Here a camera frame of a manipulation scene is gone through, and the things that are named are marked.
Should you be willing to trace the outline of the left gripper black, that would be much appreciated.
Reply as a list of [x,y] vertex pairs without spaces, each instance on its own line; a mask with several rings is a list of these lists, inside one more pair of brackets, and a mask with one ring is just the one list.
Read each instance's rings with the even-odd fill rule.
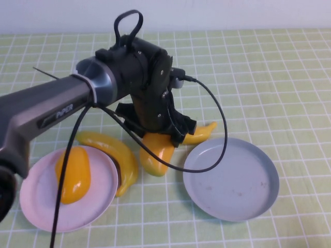
[[186,134],[194,134],[197,122],[175,109],[168,89],[156,95],[139,90],[131,99],[132,103],[118,104],[115,112],[128,120],[128,129],[138,137],[143,138],[145,132],[169,134],[172,145],[177,148]]

